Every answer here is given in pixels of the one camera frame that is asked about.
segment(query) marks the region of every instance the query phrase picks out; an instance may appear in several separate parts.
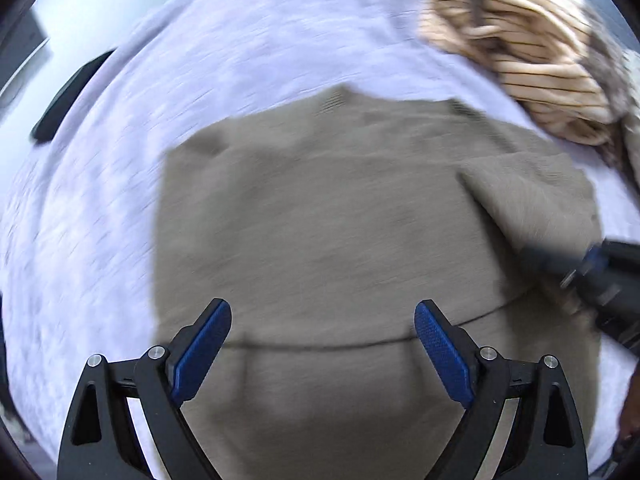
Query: light purple sheet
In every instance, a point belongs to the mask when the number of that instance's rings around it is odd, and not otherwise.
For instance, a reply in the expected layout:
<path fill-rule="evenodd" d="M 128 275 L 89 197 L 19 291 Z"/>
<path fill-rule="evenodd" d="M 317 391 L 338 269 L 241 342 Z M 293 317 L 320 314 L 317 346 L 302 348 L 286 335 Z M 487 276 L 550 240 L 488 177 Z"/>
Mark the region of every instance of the light purple sheet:
<path fill-rule="evenodd" d="M 533 128 L 465 59 L 416 38 L 421 1 L 171 0 L 91 79 L 17 177 L 0 231 L 12 396 L 53 458 L 87 357 L 136 358 L 153 343 L 152 229 L 167 149 L 339 82 L 391 99 L 456 96 Z M 596 185 L 606 234 L 640 241 L 617 175 L 591 150 L 571 150 Z M 613 444 L 634 363 L 603 346 L 591 469 Z"/>

